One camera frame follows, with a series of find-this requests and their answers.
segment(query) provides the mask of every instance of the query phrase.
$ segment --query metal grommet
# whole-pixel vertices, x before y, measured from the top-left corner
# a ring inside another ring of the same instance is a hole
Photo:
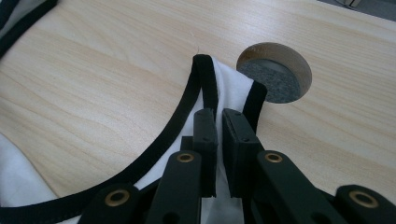
[[[283,161],[283,158],[280,155],[278,155],[276,153],[272,153],[272,152],[265,154],[265,159],[270,162],[282,162]]]
[[[130,194],[126,189],[116,189],[107,194],[105,204],[110,207],[120,206],[128,201]]]
[[[182,153],[177,156],[177,160],[181,162],[190,162],[194,160],[194,156],[190,153]]]
[[[366,208],[377,208],[379,206],[378,201],[373,196],[360,190],[350,191],[349,197],[353,202]]]

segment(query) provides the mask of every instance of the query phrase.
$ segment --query light wood grain surface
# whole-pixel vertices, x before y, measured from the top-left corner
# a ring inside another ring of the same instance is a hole
[[[194,54],[235,67],[260,42],[297,50],[313,78],[264,105],[264,147],[331,194],[359,184],[396,203],[396,23],[316,1],[63,0],[0,62],[0,133],[56,194],[76,193],[155,139]]]

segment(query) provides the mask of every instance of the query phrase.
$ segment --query black edging strip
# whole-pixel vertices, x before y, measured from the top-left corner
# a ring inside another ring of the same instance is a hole
[[[213,109],[213,118],[216,121],[217,108],[219,104],[218,82],[216,81],[215,67],[212,58],[207,56],[197,64],[202,67],[201,86],[204,97],[204,108]]]
[[[254,132],[257,131],[257,122],[259,121],[260,112],[262,112],[262,104],[265,101],[267,89],[260,82],[253,81],[250,92],[245,102],[243,114],[247,118],[248,123]]]
[[[0,3],[0,30],[7,24],[9,16],[14,11],[15,6],[20,0],[3,0]]]
[[[47,0],[43,2],[26,14],[5,35],[3,35],[0,39],[0,59],[3,58],[18,38],[20,38],[36,21],[55,7],[57,2],[58,0]]]
[[[107,181],[80,193],[72,194],[61,199],[56,199],[44,203],[32,204],[22,207],[2,207],[0,208],[0,222],[5,223],[56,223],[75,217],[83,211],[84,207],[91,201],[94,195],[102,188],[115,183],[137,182],[143,177],[151,167],[160,159],[163,153],[176,140],[178,134],[183,128],[188,115],[190,114],[201,89],[200,79],[207,76],[214,77],[208,73],[208,67],[213,67],[210,56],[196,55],[193,58],[193,64],[189,81],[181,97],[180,103],[169,122],[166,124],[160,135],[154,142],[127,168],[111,177]],[[204,102],[211,100],[213,95],[208,94],[204,97]]]

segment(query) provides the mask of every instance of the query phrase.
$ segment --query white cloth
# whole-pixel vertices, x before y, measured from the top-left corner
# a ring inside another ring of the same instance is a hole
[[[0,38],[3,37],[3,35],[5,35],[21,18],[26,16],[26,14],[45,1],[46,0],[20,0],[12,11],[12,14],[9,16],[6,25],[2,30],[0,30]]]
[[[242,203],[239,199],[231,198],[224,165],[222,162],[222,119],[223,108],[242,111],[253,80],[245,77],[217,60],[213,60],[216,73],[219,105],[217,108],[217,131],[219,139],[218,170],[217,170],[217,198],[203,199],[201,223],[244,223]],[[142,189],[163,174],[168,157],[180,149],[181,136],[192,135],[193,114],[202,109],[202,92],[198,101],[177,137],[177,140],[158,160],[152,169],[141,178],[135,186]],[[40,203],[54,199],[55,194],[37,173],[24,155],[3,135],[0,135],[0,204],[2,206],[21,206]],[[78,217],[64,223],[77,223]]]

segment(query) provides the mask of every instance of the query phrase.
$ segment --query white garment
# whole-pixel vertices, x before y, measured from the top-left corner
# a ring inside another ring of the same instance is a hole
[[[33,9],[38,7],[40,4],[46,0],[20,0],[20,2],[15,6],[12,14],[9,16],[6,25],[0,30],[0,39],[3,35],[8,32],[21,18],[26,16]]]
[[[240,74],[223,63],[213,59],[215,69],[219,103],[216,115],[218,131],[218,169],[217,169],[217,198],[202,200],[201,223],[244,223],[242,203],[240,199],[230,197],[226,173],[222,162],[222,119],[224,108],[243,111],[253,80]],[[168,157],[180,149],[182,136],[192,136],[193,114],[204,108],[203,91],[190,112],[182,131],[176,141],[170,146],[151,170],[134,185],[142,189],[151,182],[160,178],[167,163]],[[23,154],[0,135],[0,204],[2,207],[21,206],[41,203],[55,199],[45,181],[37,173]],[[63,223],[77,223],[78,217],[66,220]]]

